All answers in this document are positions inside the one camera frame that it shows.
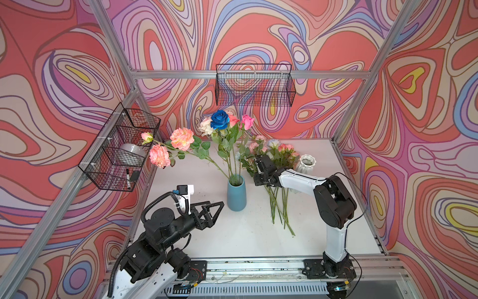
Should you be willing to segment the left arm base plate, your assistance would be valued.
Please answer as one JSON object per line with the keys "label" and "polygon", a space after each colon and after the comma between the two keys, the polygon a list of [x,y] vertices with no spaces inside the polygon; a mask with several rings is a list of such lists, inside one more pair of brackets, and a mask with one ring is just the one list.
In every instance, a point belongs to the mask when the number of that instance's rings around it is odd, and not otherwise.
{"label": "left arm base plate", "polygon": [[168,264],[173,267],[177,275],[177,281],[186,281],[187,284],[199,284],[207,278],[207,261],[192,260],[190,262],[172,262]]}

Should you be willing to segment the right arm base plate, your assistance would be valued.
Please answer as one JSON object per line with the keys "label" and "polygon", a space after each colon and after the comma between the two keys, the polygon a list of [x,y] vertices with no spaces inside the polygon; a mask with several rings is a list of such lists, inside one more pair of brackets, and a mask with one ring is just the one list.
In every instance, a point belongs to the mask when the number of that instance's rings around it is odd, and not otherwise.
{"label": "right arm base plate", "polygon": [[354,280],[357,278],[355,268],[349,259],[339,263],[327,259],[306,259],[303,262],[304,268],[301,273],[307,279]]}

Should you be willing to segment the pink carnation flower stem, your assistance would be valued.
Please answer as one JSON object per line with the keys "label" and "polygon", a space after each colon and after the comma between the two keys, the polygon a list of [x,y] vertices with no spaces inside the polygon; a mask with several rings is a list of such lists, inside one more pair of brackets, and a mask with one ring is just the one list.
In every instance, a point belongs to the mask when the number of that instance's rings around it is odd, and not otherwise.
{"label": "pink carnation flower stem", "polygon": [[159,168],[173,167],[178,159],[194,156],[213,164],[226,178],[226,173],[210,156],[209,142],[203,142],[188,128],[179,128],[173,131],[169,140],[161,142],[153,137],[151,132],[140,133],[142,145],[150,145],[149,161]]}

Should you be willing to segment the cream rose flower stem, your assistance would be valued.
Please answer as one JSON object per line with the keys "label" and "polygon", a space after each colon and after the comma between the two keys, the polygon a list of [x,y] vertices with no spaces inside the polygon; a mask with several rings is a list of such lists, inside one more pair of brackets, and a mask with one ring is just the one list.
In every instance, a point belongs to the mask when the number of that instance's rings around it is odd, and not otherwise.
{"label": "cream rose flower stem", "polygon": [[211,117],[205,118],[199,125],[199,132],[201,132],[203,137],[211,139],[216,146],[218,156],[227,164],[229,183],[233,185],[235,183],[235,169],[232,166],[232,149],[235,141],[232,138],[231,127],[227,123],[224,129],[213,128],[212,124]]}

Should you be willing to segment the magenta rose flower stem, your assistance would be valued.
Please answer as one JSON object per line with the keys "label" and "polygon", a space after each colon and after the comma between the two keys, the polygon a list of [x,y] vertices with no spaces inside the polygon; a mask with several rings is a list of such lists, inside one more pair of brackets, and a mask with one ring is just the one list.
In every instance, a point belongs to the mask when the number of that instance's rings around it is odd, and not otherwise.
{"label": "magenta rose flower stem", "polygon": [[248,145],[252,141],[251,129],[254,125],[255,119],[249,115],[243,115],[239,123],[238,143],[236,146],[237,152],[235,153],[235,159],[239,164],[239,174],[241,170],[245,170],[245,173],[252,174],[252,166],[250,164],[251,150]]}

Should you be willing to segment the red rose flower stem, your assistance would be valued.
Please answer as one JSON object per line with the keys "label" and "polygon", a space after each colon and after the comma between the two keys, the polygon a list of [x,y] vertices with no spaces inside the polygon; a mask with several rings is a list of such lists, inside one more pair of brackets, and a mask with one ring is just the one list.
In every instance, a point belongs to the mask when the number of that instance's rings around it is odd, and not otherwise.
{"label": "red rose flower stem", "polygon": [[230,153],[230,158],[229,158],[229,168],[230,168],[230,178],[229,182],[231,185],[238,184],[237,183],[237,174],[238,168],[237,168],[237,162],[235,158],[235,145],[239,137],[239,128],[240,128],[240,121],[237,117],[234,115],[229,115],[229,127],[228,127],[228,135],[227,135],[227,140],[229,142],[229,153]]}

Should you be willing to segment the teal cylindrical vase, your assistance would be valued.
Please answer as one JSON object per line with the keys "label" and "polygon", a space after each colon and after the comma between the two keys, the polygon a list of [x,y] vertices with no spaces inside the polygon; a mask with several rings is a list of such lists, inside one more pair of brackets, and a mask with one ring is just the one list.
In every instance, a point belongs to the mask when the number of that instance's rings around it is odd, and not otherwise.
{"label": "teal cylindrical vase", "polygon": [[246,185],[243,176],[234,174],[228,181],[227,205],[230,210],[239,212],[246,207]]}

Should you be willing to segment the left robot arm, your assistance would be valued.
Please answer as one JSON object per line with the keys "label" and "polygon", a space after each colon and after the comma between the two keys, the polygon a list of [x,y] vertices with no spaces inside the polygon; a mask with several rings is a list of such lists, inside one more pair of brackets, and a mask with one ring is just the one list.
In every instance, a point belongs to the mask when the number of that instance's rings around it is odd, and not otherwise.
{"label": "left robot arm", "polygon": [[224,203],[204,201],[192,204],[190,213],[178,218],[172,209],[159,208],[148,219],[147,213],[159,202],[160,199],[157,199],[144,208],[141,222],[145,231],[119,255],[115,262],[108,283],[108,299],[114,297],[115,278],[120,270],[126,271],[131,277],[132,284],[149,278],[162,264],[169,264],[179,279],[187,279],[195,285],[205,280],[205,269],[194,264],[191,258],[182,249],[175,248],[174,244],[182,238],[189,239],[194,229],[204,230],[213,227],[224,208]]}

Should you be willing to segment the white ribbed vase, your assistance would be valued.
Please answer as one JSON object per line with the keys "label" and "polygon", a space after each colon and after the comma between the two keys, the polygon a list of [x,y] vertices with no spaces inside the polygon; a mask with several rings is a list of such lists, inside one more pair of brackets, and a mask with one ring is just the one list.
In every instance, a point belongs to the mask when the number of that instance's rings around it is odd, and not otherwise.
{"label": "white ribbed vase", "polygon": [[311,174],[315,165],[316,159],[309,154],[304,154],[297,162],[295,171],[302,174]]}

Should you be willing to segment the blue rose flower stem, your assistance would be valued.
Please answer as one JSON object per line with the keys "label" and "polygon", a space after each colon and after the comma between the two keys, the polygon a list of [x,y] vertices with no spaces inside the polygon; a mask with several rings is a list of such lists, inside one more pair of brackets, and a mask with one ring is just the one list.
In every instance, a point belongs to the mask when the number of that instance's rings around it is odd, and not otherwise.
{"label": "blue rose flower stem", "polygon": [[232,184],[234,172],[232,169],[231,152],[235,142],[235,131],[231,127],[229,114],[224,110],[216,111],[211,116],[210,127],[212,129],[210,137],[217,146],[219,157],[227,164],[229,182]]}

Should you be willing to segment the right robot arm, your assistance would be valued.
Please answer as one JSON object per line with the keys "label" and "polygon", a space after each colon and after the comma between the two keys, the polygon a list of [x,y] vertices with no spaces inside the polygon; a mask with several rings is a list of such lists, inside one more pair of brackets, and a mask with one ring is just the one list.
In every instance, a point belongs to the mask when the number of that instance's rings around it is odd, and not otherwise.
{"label": "right robot arm", "polygon": [[349,261],[346,225],[354,218],[357,209],[357,203],[345,184],[336,175],[317,178],[293,169],[277,168],[266,155],[256,156],[254,161],[258,167],[253,176],[255,185],[293,189],[315,198],[319,215],[327,225],[322,268],[326,275],[336,276]]}

